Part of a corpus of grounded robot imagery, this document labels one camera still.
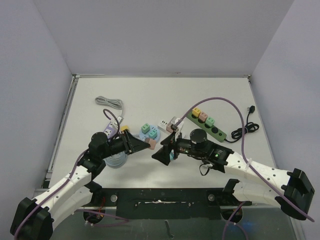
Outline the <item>green plug adapter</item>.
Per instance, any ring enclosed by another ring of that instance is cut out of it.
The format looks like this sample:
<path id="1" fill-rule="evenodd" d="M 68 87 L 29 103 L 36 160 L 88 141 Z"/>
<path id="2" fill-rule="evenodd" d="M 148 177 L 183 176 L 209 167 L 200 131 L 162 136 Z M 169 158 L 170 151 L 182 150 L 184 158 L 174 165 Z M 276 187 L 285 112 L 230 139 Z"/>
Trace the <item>green plug adapter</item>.
<path id="1" fill-rule="evenodd" d="M 207 120 L 205 121 L 205 124 L 209 127 L 212 128 L 214 126 L 215 120 L 212 117 L 208 117 Z"/>
<path id="2" fill-rule="evenodd" d="M 145 123 L 142 127 L 141 127 L 141 132 L 143 134 L 147 134 L 150 131 L 150 125 L 148 123 Z"/>

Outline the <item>brown pink plug adapter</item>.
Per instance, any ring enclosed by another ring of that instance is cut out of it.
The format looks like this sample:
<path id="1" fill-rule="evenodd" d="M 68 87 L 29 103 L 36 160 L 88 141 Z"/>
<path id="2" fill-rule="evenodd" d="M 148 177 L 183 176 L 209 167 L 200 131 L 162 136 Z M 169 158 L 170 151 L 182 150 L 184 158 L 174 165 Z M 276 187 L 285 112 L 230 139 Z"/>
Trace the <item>brown pink plug adapter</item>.
<path id="1" fill-rule="evenodd" d="M 205 112 L 201 112 L 200 114 L 199 114 L 199 116 L 198 116 L 198 119 L 200 120 L 200 121 L 202 121 L 202 122 L 205 122 L 206 120 L 207 120 L 207 118 L 208 118 L 208 115 L 205 113 Z"/>

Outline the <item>green power strip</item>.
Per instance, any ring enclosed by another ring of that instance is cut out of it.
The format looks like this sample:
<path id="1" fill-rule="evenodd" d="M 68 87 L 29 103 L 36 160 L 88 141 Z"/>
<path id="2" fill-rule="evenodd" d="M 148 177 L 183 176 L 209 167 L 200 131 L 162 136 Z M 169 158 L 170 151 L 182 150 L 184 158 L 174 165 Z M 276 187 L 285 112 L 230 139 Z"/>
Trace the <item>green power strip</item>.
<path id="1" fill-rule="evenodd" d="M 218 142 L 223 143 L 225 141 L 227 134 L 215 126 L 215 120 L 199 108 L 191 110 L 186 118 L 215 138 Z"/>

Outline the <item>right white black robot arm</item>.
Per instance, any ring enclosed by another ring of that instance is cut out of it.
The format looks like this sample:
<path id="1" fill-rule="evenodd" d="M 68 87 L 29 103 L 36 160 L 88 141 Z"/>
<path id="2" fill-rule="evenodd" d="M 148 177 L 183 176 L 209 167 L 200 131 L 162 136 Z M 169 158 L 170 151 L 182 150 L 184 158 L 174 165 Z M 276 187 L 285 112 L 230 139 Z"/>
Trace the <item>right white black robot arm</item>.
<path id="1" fill-rule="evenodd" d="M 306 173 L 277 169 L 243 157 L 230 148 L 207 139 L 203 129 L 195 129 L 188 139 L 172 133 L 161 143 L 151 157 L 164 165 L 180 154 L 202 161 L 210 169 L 246 179 L 231 179 L 222 192 L 223 200 L 230 205 L 239 202 L 258 202 L 279 207 L 286 215 L 304 221 L 308 215 L 315 189 Z"/>

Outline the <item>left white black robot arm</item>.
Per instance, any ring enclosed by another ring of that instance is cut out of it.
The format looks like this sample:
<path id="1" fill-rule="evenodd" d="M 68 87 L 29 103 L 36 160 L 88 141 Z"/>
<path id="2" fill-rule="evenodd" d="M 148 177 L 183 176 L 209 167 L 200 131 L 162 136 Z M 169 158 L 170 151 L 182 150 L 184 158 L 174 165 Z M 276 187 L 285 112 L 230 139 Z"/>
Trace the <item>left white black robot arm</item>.
<path id="1" fill-rule="evenodd" d="M 101 186 L 94 179 L 106 167 L 105 159 L 119 153 L 127 155 L 148 149 L 150 144 L 128 130 L 108 139 L 97 132 L 72 170 L 51 188 L 33 199 L 24 198 L 17 207 L 10 233 L 16 240 L 48 240 L 54 230 L 80 207 L 100 203 Z"/>

